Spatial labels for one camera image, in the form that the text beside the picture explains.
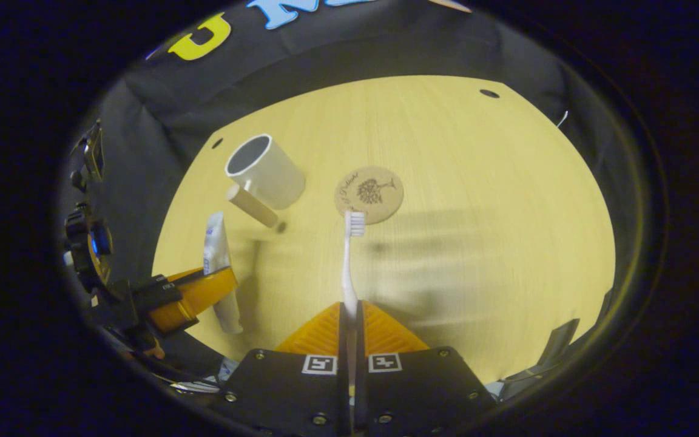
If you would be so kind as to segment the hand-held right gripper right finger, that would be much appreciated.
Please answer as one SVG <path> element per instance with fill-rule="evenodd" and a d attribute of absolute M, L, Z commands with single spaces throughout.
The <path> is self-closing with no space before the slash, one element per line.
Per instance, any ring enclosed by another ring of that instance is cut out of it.
<path fill-rule="evenodd" d="M 367 436 L 459 436 L 496 406 L 466 360 L 371 302 L 358 309 L 356 425 Z"/>

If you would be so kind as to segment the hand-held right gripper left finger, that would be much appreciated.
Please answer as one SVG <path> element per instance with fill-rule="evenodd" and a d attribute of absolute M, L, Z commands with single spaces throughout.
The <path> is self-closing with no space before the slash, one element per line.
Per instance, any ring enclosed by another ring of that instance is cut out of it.
<path fill-rule="evenodd" d="M 258 436 L 350 433 L 346 312 L 335 302 L 272 350 L 250 350 L 213 411 Z"/>

